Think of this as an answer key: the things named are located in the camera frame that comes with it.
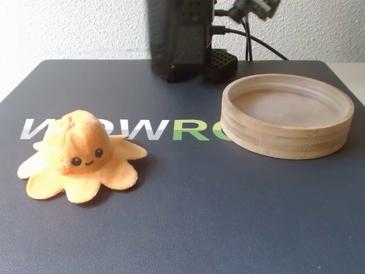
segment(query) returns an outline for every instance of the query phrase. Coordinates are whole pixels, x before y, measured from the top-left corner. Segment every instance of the table surface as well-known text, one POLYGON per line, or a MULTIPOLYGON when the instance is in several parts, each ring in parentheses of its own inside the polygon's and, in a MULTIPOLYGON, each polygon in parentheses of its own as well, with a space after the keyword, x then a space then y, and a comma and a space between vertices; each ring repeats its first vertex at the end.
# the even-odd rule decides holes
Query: table surface
POLYGON ((327 63, 341 81, 365 104, 365 63, 327 63))
POLYGON ((355 115, 346 145, 315 160, 268 158, 212 130, 227 83, 167 84, 147 61, 41 63, 0 104, 0 273, 363 273, 365 107, 322 62, 239 63, 238 77, 260 73, 348 93, 355 115), (153 131, 132 141, 149 152, 131 162, 139 181, 128 191, 102 187, 82 205, 65 195, 33 200, 16 172, 45 128, 30 135, 76 109, 110 121, 112 134, 121 119, 130 132, 149 119, 153 131), (173 140, 181 119, 200 120, 209 140, 186 132, 173 140))

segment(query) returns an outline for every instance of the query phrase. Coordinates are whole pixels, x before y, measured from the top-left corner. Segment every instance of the green letter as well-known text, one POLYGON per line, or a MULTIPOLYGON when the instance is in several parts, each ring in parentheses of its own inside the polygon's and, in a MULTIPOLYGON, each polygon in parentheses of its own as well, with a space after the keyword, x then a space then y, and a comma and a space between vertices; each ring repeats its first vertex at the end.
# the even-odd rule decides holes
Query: green letter
POLYGON ((188 132, 200 141, 209 141, 209 139, 199 131, 206 129, 206 123, 200 120, 175 120, 173 127, 173 140, 181 140, 183 138, 183 132, 188 132), (195 123, 198 124, 196 128, 183 128, 183 123, 195 123))
POLYGON ((213 126, 213 133, 218 138, 230 141, 230 139, 222 132, 221 122, 218 122, 213 126))

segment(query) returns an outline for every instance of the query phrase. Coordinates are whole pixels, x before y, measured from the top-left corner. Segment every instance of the tray rim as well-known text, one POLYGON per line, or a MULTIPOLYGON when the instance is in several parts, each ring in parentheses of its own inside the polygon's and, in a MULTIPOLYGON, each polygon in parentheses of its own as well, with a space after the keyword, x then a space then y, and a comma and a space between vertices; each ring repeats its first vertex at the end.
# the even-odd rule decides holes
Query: tray rim
POLYGON ((245 120, 249 120, 252 123, 259 124, 262 126, 276 127, 276 128, 281 128, 284 130, 321 130, 321 129, 331 128, 331 127, 337 126, 337 125, 342 124, 342 123, 346 122, 347 120, 351 119, 354 114, 354 111, 355 111, 355 106, 354 106, 353 101, 342 90, 340 90, 328 83, 325 83, 323 81, 319 81, 319 80, 316 80, 313 78, 299 76, 299 75, 292 75, 292 74, 255 74, 255 75, 246 76, 246 77, 237 79, 237 80, 233 81, 232 83, 230 83, 229 85, 227 85, 224 89, 223 98, 222 98, 222 111, 225 111, 225 109, 224 109, 225 103, 227 103, 229 105, 230 111, 234 111, 235 115, 238 115, 241 118, 244 118, 245 120), (314 83, 320 83, 320 84, 327 86, 328 88, 334 90, 335 92, 342 94, 342 96, 349 103, 350 109, 349 109, 348 113, 341 119, 339 119, 333 123, 321 125, 321 126, 288 126, 288 125, 284 125, 284 124, 278 124, 278 123, 272 123, 272 122, 260 120, 260 119, 254 118, 254 117, 249 116, 248 114, 240 111, 230 100, 229 92, 230 92, 231 88, 233 86, 235 86, 237 83, 243 82, 245 80, 249 80, 249 79, 253 79, 253 78, 263 78, 266 76, 278 76, 278 77, 284 76, 284 77, 297 78, 297 79, 301 79, 301 80, 305 80, 305 81, 311 81, 314 83))

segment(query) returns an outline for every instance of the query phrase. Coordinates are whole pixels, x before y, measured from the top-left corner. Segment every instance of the black eye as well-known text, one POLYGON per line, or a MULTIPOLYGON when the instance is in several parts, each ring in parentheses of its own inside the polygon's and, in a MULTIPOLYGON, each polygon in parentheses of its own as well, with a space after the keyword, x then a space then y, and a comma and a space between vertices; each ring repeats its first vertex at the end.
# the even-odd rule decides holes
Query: black eye
POLYGON ((95 156, 98 157, 98 158, 101 158, 103 156, 103 150, 101 148, 98 148, 95 151, 95 156))
POLYGON ((74 158, 72 158, 72 160, 71 160, 71 164, 73 164, 74 166, 79 166, 79 165, 81 165, 81 159, 79 158, 79 157, 74 157, 74 158))

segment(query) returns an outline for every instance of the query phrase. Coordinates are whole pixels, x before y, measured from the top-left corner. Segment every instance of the white letter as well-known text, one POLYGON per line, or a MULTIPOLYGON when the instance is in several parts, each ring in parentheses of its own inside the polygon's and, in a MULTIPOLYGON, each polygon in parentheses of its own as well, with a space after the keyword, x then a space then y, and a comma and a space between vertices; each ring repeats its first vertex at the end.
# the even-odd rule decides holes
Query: white letter
POLYGON ((105 130, 107 131, 108 135, 110 133, 112 133, 112 131, 114 130, 114 125, 112 122, 110 122, 108 120, 104 120, 104 119, 99 119, 99 121, 104 125, 105 130))
MULTIPOLYGON (((141 120, 141 121, 139 121, 139 123, 137 124, 137 126, 135 127, 135 129, 132 131, 132 133, 130 134, 130 136, 127 139, 133 140, 135 138, 135 136, 137 135, 137 133, 144 126, 146 129, 148 140, 159 140, 169 122, 170 122, 170 120, 162 120, 158 129, 156 130, 156 133, 153 133, 150 121, 141 120)), ((120 127, 121 127, 122 134, 129 134, 128 120, 120 120, 120 127)))
POLYGON ((22 131, 21 139, 22 140, 31 139, 39 131, 41 131, 42 129, 44 129, 46 126, 48 126, 50 123, 53 123, 54 121, 55 121, 55 119, 47 119, 42 124, 40 124, 40 126, 38 126, 33 132, 30 132, 30 129, 32 128, 34 119, 26 119, 23 131, 22 131))

